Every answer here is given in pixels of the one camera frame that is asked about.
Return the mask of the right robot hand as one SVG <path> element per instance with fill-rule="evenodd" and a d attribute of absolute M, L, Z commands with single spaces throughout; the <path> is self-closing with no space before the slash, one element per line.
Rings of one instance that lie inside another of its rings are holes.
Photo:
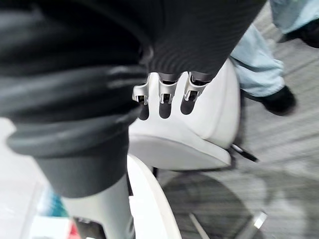
<path fill-rule="evenodd" d="M 136 236 L 129 204 L 133 88 L 149 73 L 215 76 L 262 0 L 3 0 L 0 115 L 80 235 Z"/>

